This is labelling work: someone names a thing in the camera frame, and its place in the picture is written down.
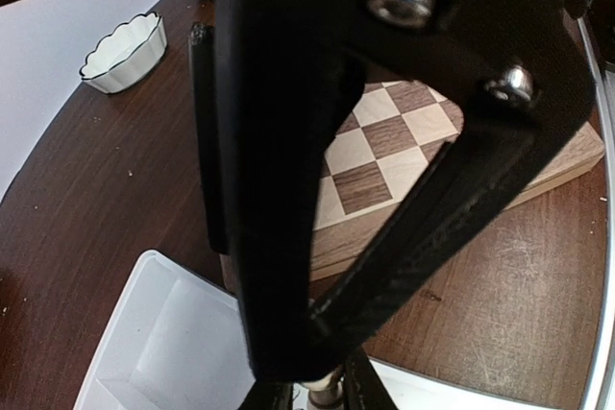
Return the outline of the white scalloped bowl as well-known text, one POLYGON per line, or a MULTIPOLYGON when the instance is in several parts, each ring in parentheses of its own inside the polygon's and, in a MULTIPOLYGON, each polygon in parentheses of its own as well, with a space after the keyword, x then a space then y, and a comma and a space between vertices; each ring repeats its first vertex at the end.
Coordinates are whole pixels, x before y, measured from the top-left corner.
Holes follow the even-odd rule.
POLYGON ((162 16, 139 14, 99 40, 79 70, 81 81, 105 94, 122 92, 143 80, 166 49, 162 16))

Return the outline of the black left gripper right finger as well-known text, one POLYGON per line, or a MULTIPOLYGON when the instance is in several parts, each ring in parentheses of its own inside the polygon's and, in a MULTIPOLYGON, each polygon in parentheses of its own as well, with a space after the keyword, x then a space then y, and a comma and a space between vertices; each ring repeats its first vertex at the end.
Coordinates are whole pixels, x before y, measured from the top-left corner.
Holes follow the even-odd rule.
POLYGON ((436 0, 417 32, 359 23, 351 42, 361 54, 436 89, 464 124, 310 309, 314 355, 357 349, 585 123, 594 81, 564 17, 586 8, 587 0, 436 0))

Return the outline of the wooden chess board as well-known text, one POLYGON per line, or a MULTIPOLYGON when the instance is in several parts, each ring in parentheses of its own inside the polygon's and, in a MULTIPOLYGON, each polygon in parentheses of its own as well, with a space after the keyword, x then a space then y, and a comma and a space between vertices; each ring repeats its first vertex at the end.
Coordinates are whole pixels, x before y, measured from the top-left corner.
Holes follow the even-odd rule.
POLYGON ((311 279, 352 265, 462 124, 460 109, 424 84, 367 85, 325 154, 311 279))

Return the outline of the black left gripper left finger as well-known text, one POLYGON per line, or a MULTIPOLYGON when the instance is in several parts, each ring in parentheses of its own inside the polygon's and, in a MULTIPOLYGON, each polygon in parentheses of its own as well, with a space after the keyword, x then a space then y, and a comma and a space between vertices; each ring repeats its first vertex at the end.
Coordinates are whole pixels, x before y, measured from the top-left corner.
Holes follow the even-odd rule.
POLYGON ((309 311, 324 154, 364 84, 358 0, 211 0, 188 43, 209 244, 234 279, 258 379, 318 379, 350 352, 309 311))

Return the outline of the white plastic tray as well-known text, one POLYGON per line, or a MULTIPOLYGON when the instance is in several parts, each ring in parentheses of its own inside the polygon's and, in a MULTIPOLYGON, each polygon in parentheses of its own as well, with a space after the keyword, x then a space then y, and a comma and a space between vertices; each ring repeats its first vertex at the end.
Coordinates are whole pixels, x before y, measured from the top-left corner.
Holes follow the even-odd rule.
POLYGON ((235 297, 155 250, 137 260, 77 409, 236 409, 254 383, 235 297))

